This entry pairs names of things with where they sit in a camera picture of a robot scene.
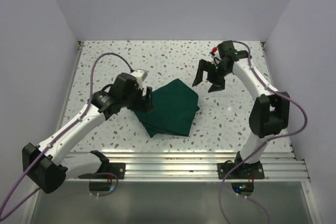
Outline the green surgical cloth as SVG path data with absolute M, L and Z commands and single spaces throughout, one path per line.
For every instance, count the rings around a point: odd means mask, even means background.
M 152 92 L 153 109 L 135 112 L 148 135 L 189 136 L 198 107 L 198 94 L 180 79 Z

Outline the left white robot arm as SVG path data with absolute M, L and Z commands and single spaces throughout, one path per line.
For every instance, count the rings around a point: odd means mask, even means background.
M 99 151 L 65 160 L 67 154 L 93 129 L 127 108 L 149 112 L 152 107 L 152 88 L 143 88 L 145 70 L 119 74 L 114 83 L 90 93 L 79 113 L 65 126 L 38 145 L 27 144 L 22 150 L 23 170 L 47 194 L 58 189 L 64 181 L 91 174 L 97 178 L 112 178 L 108 158 Z

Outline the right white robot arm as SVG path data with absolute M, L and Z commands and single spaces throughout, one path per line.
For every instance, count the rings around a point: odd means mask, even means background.
M 235 159 L 234 172 L 240 178 L 246 178 L 267 146 L 268 136 L 277 136 L 286 129 L 289 121 L 289 95 L 279 92 L 254 66 L 251 50 L 237 50 L 232 40 L 218 44 L 210 51 L 212 61 L 199 60 L 193 86 L 206 80 L 211 83 L 208 92 L 225 89 L 227 75 L 235 75 L 251 95 L 254 105 L 249 116 L 250 135 L 244 147 Z

